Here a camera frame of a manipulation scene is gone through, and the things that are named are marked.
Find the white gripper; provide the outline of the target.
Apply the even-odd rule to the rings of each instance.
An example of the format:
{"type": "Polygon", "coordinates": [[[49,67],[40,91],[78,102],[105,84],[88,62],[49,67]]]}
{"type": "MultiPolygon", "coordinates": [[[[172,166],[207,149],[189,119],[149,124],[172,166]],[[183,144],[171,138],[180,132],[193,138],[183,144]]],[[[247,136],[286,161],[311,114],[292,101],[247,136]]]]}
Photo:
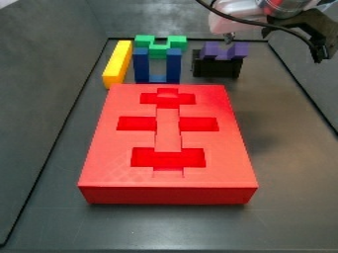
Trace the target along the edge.
{"type": "Polygon", "coordinates": [[[223,35],[223,40],[229,44],[236,32],[258,27],[258,23],[267,23],[267,16],[279,15],[282,0],[215,0],[211,8],[228,15],[224,18],[211,12],[208,14],[208,28],[213,35],[223,35]]]}

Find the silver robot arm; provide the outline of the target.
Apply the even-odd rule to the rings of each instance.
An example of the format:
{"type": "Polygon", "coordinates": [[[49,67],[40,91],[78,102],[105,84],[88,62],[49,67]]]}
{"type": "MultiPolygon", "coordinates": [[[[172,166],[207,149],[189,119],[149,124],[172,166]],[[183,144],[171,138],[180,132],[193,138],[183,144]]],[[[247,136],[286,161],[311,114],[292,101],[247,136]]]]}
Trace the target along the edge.
{"type": "MultiPolygon", "coordinates": [[[[235,18],[264,23],[267,16],[278,19],[294,17],[302,11],[312,8],[320,0],[215,0],[212,8],[235,18]]],[[[258,26],[247,25],[221,18],[215,13],[208,14],[208,28],[213,35],[233,35],[237,32],[253,30],[258,26]]]]}

